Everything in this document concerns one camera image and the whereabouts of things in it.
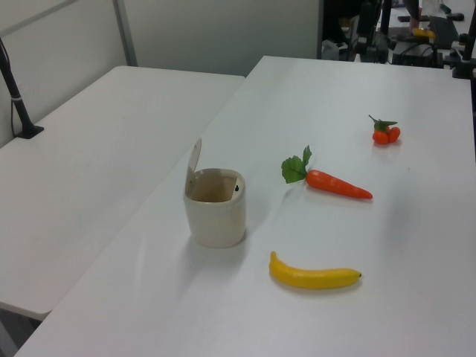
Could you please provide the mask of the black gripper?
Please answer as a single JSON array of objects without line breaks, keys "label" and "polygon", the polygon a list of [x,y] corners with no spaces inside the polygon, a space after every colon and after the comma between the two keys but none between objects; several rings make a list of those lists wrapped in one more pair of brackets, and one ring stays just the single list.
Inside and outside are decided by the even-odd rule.
[{"label": "black gripper", "polygon": [[358,26],[357,26],[357,34],[360,36],[358,38],[358,43],[360,45],[366,44],[366,37],[367,38],[367,45],[371,45],[373,43],[373,35],[369,36],[371,30],[373,29],[373,18],[374,18],[374,6],[371,2],[364,2],[361,4],[359,19],[358,19]]}]

